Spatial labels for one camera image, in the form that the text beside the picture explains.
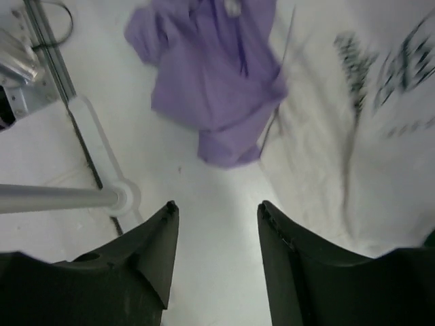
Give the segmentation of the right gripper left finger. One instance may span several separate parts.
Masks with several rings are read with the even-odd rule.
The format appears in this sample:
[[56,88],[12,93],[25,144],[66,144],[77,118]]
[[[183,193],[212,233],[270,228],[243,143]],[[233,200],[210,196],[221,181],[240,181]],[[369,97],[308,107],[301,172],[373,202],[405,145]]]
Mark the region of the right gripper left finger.
[[146,222],[73,261],[1,254],[2,325],[160,325],[179,234],[170,201]]

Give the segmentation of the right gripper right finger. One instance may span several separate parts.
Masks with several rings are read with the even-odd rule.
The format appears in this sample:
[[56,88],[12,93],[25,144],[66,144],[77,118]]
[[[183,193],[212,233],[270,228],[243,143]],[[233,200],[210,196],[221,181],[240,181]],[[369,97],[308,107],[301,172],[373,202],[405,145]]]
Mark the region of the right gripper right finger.
[[433,325],[434,237],[369,258],[258,207],[258,233],[274,325]]

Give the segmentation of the purple t shirt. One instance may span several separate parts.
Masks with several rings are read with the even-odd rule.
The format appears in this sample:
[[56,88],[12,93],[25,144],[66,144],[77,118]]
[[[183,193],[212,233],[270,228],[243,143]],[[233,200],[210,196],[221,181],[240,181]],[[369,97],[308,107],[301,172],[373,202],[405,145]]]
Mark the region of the purple t shirt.
[[233,168],[260,158],[259,138],[288,94],[268,38],[274,1],[150,1],[124,36],[157,69],[152,109],[198,133],[198,156]]

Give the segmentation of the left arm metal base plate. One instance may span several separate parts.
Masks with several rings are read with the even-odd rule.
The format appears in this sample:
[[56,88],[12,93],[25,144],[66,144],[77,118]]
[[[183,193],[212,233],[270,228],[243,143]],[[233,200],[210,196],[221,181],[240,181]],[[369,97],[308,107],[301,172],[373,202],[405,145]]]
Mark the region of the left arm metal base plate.
[[[34,16],[43,4],[66,11],[69,28],[60,38],[45,36],[44,21]],[[49,51],[66,43],[74,20],[61,1],[24,1],[1,10],[1,131],[61,99],[60,82]]]

